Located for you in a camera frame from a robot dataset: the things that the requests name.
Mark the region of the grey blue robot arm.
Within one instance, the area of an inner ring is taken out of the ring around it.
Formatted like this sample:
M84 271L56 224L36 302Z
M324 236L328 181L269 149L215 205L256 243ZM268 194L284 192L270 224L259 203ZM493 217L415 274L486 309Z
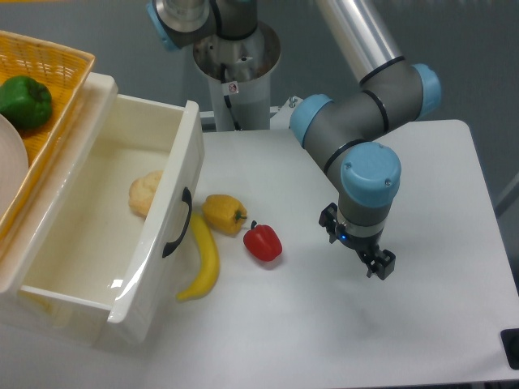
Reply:
M369 1L318 4L360 92L342 103L319 94L294 106L290 129L337 189L320 214L331 242L355 251L369 275L387 278L396 257L380 236L401 176L387 133L438 107L436 73L411 65ZM191 47L211 95L219 131L270 126L270 75L281 57L277 34L254 1L151 1L147 12L163 46Z

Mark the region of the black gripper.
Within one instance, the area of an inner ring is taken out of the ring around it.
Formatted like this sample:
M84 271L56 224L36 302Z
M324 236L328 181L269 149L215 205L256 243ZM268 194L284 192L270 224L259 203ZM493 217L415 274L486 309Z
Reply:
M319 225L326 230L330 243L340 242L357 253L367 267L368 278L377 276L380 280L386 280L394 271L396 255L390 250L381 250L379 246L384 230L382 225L363 227L340 223L337 221L335 203L330 203L320 213Z

